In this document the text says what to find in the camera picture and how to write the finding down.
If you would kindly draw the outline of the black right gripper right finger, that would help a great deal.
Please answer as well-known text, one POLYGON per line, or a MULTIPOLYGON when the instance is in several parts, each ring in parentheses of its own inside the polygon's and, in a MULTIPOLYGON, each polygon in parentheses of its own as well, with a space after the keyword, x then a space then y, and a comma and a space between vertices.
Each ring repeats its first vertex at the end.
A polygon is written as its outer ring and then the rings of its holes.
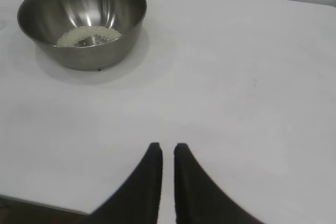
POLYGON ((174 199, 177 223, 261 223, 213 182, 185 143, 174 149, 174 199))

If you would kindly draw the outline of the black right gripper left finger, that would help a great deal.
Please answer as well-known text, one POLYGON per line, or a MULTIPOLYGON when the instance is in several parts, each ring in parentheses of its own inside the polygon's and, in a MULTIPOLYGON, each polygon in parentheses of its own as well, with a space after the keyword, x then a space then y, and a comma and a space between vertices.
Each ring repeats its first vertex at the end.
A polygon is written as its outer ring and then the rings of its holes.
POLYGON ((162 173, 162 150, 151 143, 127 180, 81 223, 157 223, 162 173))

